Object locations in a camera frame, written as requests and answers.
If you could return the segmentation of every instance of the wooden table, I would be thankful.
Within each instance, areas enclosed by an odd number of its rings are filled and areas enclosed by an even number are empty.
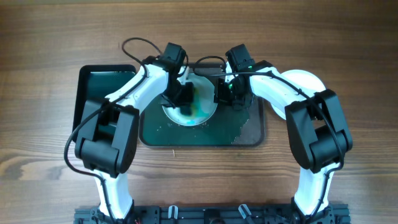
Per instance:
[[[79,69],[131,63],[120,49],[145,37],[180,44],[191,61],[245,43],[280,72],[300,68],[337,92],[354,139],[329,199],[353,223],[398,220],[396,2],[228,1],[0,7],[0,223],[71,223],[96,205],[92,178],[63,161]],[[139,58],[155,54],[132,43]],[[285,122],[266,106],[255,148],[154,150],[142,145],[129,174],[136,205],[289,203],[299,165]],[[70,153],[74,165],[82,167]]]

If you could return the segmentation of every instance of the black plastic bracket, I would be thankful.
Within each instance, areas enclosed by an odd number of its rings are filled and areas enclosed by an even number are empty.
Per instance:
[[[353,138],[336,93],[324,90],[316,93],[312,100],[321,106],[345,154],[353,147]],[[336,144],[328,127],[323,125],[314,128],[312,120],[321,118],[308,100],[293,102],[285,107],[285,113],[290,149],[301,167],[317,173],[321,168],[339,161]]]
[[[163,55],[159,58],[150,56],[143,61],[163,68],[169,73],[167,88],[162,94],[165,100],[163,106],[176,108],[189,106],[193,102],[194,89],[192,83],[181,85],[177,80],[186,55],[186,51],[181,46],[168,43]]]
[[[74,224],[111,223],[98,216],[98,207],[79,208],[75,210]],[[254,224],[291,224],[292,209],[290,204],[265,206],[248,206],[250,218]],[[247,224],[235,207],[179,207],[177,219],[169,219],[169,208],[157,206],[135,206],[134,214],[128,220],[119,220],[117,224]],[[350,224],[351,218],[347,205],[330,205],[327,216],[313,222],[314,224]]]
[[[272,64],[265,60],[256,63],[251,58],[244,44],[231,48],[225,53],[232,72],[255,72]],[[215,88],[215,103],[232,106],[234,110],[241,110],[251,105],[253,93],[250,87],[249,75],[237,75],[230,82],[219,78]]]
[[[136,74],[132,65],[85,65],[79,71],[73,130],[80,124],[86,100],[103,98],[126,84]]]
[[[107,105],[106,99],[87,100],[81,120]],[[108,107],[79,130],[75,155],[87,169],[98,169],[116,178],[128,170],[136,154],[139,110],[132,106]]]
[[[302,211],[298,208],[297,204],[295,203],[294,197],[292,197],[291,211],[292,211],[292,216],[290,217],[291,224],[307,224],[308,219],[311,217],[311,215],[304,215],[302,213]],[[331,209],[330,206],[327,206],[322,211],[319,211],[317,214],[315,214],[312,220],[314,223],[317,223],[319,220],[330,217],[333,217],[333,210]]]

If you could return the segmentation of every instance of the wood grain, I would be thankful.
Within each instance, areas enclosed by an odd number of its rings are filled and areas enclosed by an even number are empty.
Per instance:
[[[219,2],[239,0],[0,0],[0,6],[25,6],[43,4],[94,4],[94,3],[129,3],[129,2]]]
[[[300,68],[336,91],[354,138],[329,199],[353,223],[398,220],[396,2],[231,1],[0,6],[0,223],[71,223],[99,202],[94,181],[63,161],[78,71],[131,63],[120,43],[180,44],[191,61],[245,43],[279,71]],[[142,43],[139,58],[155,52]],[[136,205],[289,202],[299,165],[285,123],[266,106],[256,148],[154,150],[130,167]],[[82,166],[70,153],[72,162]]]

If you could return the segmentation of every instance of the green stain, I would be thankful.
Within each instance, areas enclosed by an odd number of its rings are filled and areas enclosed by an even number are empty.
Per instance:
[[[187,122],[187,124],[195,124],[194,120],[195,118],[205,118],[209,116],[209,113],[206,113],[202,110],[201,104],[200,104],[200,99],[199,99],[199,94],[198,90],[194,88],[194,97],[193,97],[193,103],[191,104],[191,111],[192,114],[189,116],[183,115],[187,118],[190,118],[191,120]]]

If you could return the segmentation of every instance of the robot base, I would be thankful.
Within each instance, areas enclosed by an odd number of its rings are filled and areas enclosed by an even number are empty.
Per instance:
[[[254,224],[291,224],[291,204],[248,206]],[[236,207],[178,207],[178,219],[169,219],[169,208],[157,206],[136,206],[128,220],[118,220],[117,224],[248,224]],[[98,207],[75,210],[74,224],[111,223],[98,211]],[[330,205],[324,218],[314,224],[350,224],[348,205]]]

